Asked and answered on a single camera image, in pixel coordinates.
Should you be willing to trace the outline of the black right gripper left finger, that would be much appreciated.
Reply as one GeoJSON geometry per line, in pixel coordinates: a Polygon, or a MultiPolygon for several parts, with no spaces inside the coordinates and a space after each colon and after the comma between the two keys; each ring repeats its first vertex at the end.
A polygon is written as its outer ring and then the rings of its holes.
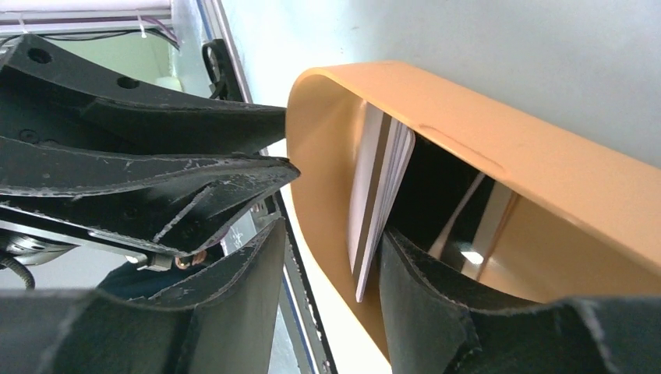
{"type": "Polygon", "coordinates": [[[242,248],[151,298],[4,290],[4,373],[265,373],[286,246],[271,221],[242,248]]]}

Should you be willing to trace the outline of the white striped credit cards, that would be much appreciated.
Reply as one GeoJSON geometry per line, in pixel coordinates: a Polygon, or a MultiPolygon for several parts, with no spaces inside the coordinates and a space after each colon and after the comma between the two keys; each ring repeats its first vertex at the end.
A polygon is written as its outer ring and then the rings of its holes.
{"type": "Polygon", "coordinates": [[[376,247],[414,147],[415,133],[407,125],[366,105],[348,212],[347,250],[357,302],[364,298],[376,247]]]}

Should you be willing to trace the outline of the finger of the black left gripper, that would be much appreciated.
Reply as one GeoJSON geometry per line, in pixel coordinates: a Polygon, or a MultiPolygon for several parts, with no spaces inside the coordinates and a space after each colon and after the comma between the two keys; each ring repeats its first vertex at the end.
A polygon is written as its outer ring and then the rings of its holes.
{"type": "Polygon", "coordinates": [[[25,35],[1,59],[1,134],[117,153],[257,153],[284,138],[285,110],[155,86],[25,35]]]}
{"type": "Polygon", "coordinates": [[[298,176],[281,157],[132,155],[4,138],[1,218],[58,242],[189,255],[298,176]]]}

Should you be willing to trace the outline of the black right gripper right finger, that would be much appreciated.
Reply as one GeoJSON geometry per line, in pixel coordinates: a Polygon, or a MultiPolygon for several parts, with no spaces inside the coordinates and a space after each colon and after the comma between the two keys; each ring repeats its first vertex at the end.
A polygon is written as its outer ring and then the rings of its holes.
{"type": "Polygon", "coordinates": [[[660,300],[537,303],[466,277],[388,229],[380,302],[395,373],[657,373],[660,300]]]}

